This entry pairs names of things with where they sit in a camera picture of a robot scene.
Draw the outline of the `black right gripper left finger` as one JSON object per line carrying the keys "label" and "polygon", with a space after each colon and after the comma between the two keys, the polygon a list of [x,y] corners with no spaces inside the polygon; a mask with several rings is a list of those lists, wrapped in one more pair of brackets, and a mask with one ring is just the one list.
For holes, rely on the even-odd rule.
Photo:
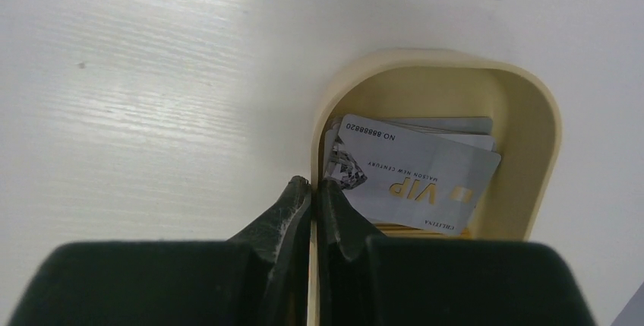
{"label": "black right gripper left finger", "polygon": [[228,239],[251,250],[245,325],[307,324],[311,200],[311,184],[294,176],[272,206]]}

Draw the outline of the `beige oval plastic tray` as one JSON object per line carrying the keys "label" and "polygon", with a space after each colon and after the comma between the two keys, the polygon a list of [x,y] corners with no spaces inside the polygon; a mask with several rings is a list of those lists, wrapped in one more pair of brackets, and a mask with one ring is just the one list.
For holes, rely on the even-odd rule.
{"label": "beige oval plastic tray", "polygon": [[589,320],[562,259],[528,242],[560,146],[558,108],[539,79],[450,51],[387,50],[354,61],[320,100],[311,150],[315,197],[348,114],[501,156],[466,227],[471,239],[368,238],[372,325]]}

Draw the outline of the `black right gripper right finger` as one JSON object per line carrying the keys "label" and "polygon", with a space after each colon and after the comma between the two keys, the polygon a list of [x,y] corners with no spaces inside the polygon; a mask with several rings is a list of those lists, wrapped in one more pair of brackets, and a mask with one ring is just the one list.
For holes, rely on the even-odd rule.
{"label": "black right gripper right finger", "polygon": [[315,197],[321,325],[372,325],[368,238],[383,233],[349,203],[339,183],[322,180]]}

